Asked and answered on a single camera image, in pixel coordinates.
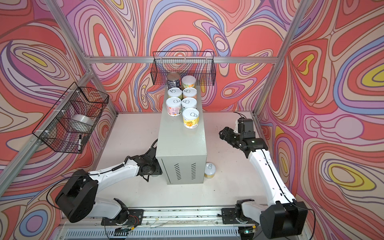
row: white table surface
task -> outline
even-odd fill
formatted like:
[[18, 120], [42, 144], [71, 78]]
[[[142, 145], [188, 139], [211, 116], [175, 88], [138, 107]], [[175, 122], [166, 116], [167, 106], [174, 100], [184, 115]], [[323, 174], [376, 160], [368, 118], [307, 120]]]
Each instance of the white table surface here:
[[[251, 118], [250, 113], [243, 114]], [[160, 113], [119, 114], [97, 169], [121, 163], [128, 155], [144, 154], [157, 139], [160, 117]], [[247, 198], [265, 204], [256, 170], [242, 151], [219, 138], [219, 131], [226, 126], [234, 129], [238, 118], [235, 113], [204, 113], [207, 162], [214, 163], [217, 171], [203, 184], [167, 185], [164, 175], [150, 177], [149, 182], [137, 176], [109, 186], [97, 196], [118, 198], [128, 207], [234, 205]]]

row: cabinet top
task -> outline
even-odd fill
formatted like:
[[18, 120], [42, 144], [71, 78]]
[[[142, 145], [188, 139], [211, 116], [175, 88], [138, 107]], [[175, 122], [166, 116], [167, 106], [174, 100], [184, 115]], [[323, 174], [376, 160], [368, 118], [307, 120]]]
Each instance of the cabinet top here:
[[161, 112], [156, 157], [206, 155], [207, 147], [205, 144], [203, 108], [199, 86], [197, 86], [197, 110], [199, 111], [200, 119], [199, 125], [196, 128], [189, 129], [184, 126], [182, 113], [178, 116], [168, 115], [166, 107], [167, 99], [168, 94], [166, 89]]

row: ventilation slot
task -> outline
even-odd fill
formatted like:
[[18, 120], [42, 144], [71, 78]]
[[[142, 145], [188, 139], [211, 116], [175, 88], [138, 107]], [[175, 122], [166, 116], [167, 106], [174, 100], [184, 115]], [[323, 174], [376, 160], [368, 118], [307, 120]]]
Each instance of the ventilation slot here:
[[191, 164], [191, 178], [192, 180], [196, 178], [196, 163]]
[[176, 177], [178, 180], [181, 179], [180, 167], [179, 164], [175, 164]]

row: can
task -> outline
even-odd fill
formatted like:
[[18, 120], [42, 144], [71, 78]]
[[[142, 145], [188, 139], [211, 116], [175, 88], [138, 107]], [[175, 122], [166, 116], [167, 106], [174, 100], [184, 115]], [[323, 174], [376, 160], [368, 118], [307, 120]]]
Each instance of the can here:
[[180, 88], [181, 89], [181, 79], [180, 74], [177, 72], [171, 72], [167, 74], [167, 85], [168, 89], [171, 88]]
[[197, 100], [196, 88], [186, 88], [183, 90], [183, 98], [194, 98]]
[[196, 78], [192, 75], [184, 76], [181, 79], [181, 84], [183, 85], [183, 89], [184, 88], [194, 88], [195, 84], [196, 84]]
[[168, 97], [177, 97], [183, 99], [183, 91], [180, 88], [171, 88], [168, 90]]
[[183, 122], [186, 128], [195, 128], [199, 124], [199, 111], [195, 108], [186, 108], [183, 111]]
[[204, 177], [213, 178], [216, 173], [216, 166], [213, 163], [207, 162], [205, 164]]
[[187, 108], [196, 108], [197, 100], [194, 98], [184, 98], [181, 100], [181, 108], [183, 111]]
[[171, 116], [178, 116], [181, 113], [181, 99], [171, 97], [166, 100], [167, 112]]

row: can with brown lid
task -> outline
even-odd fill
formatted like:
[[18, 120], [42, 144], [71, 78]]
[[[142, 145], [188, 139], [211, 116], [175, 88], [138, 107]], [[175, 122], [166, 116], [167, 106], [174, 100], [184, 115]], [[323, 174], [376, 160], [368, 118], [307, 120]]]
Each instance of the can with brown lid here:
[[171, 88], [180, 88], [181, 89], [181, 78], [180, 74], [177, 72], [172, 72], [167, 74], [167, 85], [168, 89]]

